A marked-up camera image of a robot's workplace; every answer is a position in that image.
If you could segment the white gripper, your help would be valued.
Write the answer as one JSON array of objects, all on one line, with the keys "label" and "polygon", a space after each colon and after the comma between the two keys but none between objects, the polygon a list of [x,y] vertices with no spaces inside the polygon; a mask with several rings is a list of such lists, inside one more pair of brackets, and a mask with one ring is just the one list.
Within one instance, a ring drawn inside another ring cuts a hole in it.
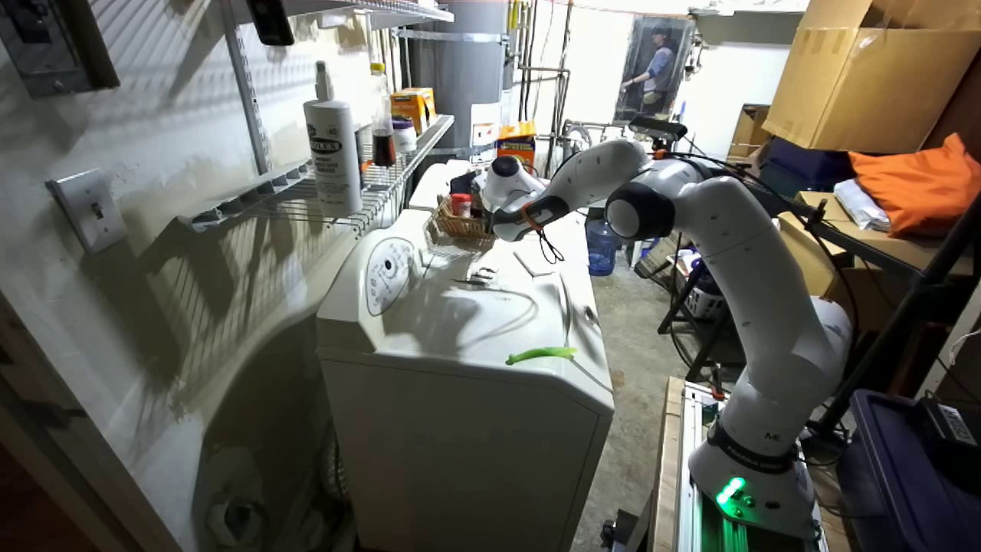
[{"label": "white gripper", "polygon": [[478,178],[478,212],[485,221],[517,221],[520,209],[542,194],[517,156],[496,156]]}]

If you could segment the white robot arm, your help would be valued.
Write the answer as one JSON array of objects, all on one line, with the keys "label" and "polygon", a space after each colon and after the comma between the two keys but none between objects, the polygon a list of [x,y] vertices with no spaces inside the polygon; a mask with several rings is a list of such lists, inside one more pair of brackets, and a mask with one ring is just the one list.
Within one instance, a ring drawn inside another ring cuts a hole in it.
[{"label": "white robot arm", "polygon": [[542,191],[492,209],[487,229],[517,242],[587,206],[604,206],[623,240],[671,229],[694,240],[744,354],[707,445],[759,473],[785,473],[809,415],[843,378],[850,312],[805,287],[771,217],[740,178],[679,156],[652,160],[632,141],[571,156]]}]

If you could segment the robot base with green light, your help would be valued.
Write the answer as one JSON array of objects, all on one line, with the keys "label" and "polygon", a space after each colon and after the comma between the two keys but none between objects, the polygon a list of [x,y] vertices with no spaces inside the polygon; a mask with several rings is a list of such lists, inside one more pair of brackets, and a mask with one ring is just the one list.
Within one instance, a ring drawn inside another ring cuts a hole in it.
[{"label": "robot base with green light", "polygon": [[816,490],[797,445],[765,457],[711,433],[686,465],[722,518],[805,542],[818,538]]}]

